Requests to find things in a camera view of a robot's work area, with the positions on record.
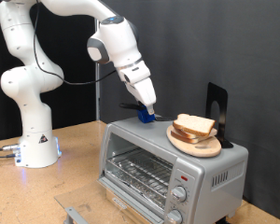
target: wooden plate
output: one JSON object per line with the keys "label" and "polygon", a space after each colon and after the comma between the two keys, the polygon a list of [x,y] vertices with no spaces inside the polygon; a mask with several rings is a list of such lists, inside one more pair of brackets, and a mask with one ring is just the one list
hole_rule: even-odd
{"label": "wooden plate", "polygon": [[221,151],[221,144],[215,137],[210,137],[197,144],[186,143],[171,136],[174,126],[170,125],[167,129],[169,141],[179,150],[195,157],[214,157]]}

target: silver oven body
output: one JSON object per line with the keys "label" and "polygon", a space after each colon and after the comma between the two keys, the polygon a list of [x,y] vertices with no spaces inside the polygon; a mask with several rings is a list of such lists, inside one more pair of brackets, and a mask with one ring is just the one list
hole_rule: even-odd
{"label": "silver oven body", "polygon": [[108,124],[100,182],[151,223],[212,224],[241,205],[248,152],[234,144],[195,158],[167,139],[171,121]]}

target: red button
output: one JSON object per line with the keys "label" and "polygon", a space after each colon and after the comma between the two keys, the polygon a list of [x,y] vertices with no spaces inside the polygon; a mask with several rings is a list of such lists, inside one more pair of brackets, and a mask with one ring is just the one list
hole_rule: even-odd
{"label": "red button", "polygon": [[187,179],[186,177],[184,177],[184,176],[181,176],[181,178],[182,178],[183,180],[185,180],[185,181],[188,181],[188,179]]}

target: oven rack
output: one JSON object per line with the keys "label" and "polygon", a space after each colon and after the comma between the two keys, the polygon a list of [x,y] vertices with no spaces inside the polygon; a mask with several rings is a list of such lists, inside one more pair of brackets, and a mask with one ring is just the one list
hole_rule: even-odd
{"label": "oven rack", "polygon": [[173,165],[138,148],[108,160],[118,168],[111,172],[164,208]]}

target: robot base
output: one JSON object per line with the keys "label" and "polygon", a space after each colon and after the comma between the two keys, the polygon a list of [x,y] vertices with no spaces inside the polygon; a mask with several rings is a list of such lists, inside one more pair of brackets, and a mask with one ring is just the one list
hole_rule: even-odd
{"label": "robot base", "polygon": [[52,130],[25,133],[19,140],[21,153],[15,158],[16,166],[42,168],[55,163],[61,156],[58,138]]}

